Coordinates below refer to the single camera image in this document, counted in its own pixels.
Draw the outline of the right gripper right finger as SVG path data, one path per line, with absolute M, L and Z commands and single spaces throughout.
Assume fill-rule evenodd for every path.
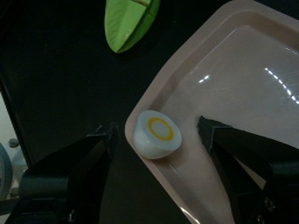
M 198 133 L 236 224 L 299 224 L 299 150 L 202 117 Z

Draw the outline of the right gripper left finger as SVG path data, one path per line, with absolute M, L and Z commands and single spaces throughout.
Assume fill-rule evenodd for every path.
M 99 224 L 116 142 L 111 123 L 29 166 L 4 224 Z

